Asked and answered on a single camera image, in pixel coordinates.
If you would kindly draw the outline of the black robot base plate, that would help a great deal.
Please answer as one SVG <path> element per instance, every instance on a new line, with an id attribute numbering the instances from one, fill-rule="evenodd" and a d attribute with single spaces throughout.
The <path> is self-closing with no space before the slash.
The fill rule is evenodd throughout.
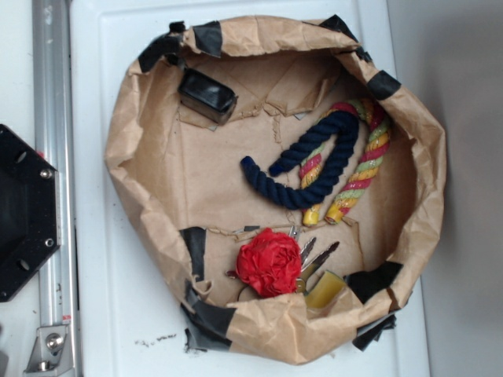
<path id="1" fill-rule="evenodd" d="M 57 171 L 1 125 L 1 301 L 14 298 L 58 247 Z"/>

